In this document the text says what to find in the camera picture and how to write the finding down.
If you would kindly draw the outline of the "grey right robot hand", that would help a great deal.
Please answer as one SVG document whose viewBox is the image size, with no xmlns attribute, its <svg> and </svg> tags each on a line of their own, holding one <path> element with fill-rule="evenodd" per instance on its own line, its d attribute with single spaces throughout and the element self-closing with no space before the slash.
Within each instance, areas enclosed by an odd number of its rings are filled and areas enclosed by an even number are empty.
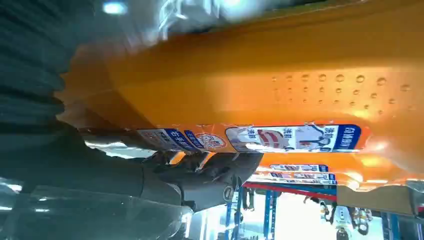
<svg viewBox="0 0 424 240">
<path fill-rule="evenodd" d="M 229 202 L 259 152 L 217 153 L 201 170 L 161 154 L 122 159 L 72 126 L 0 126 L 3 240 L 180 240 L 185 216 Z"/>
</svg>

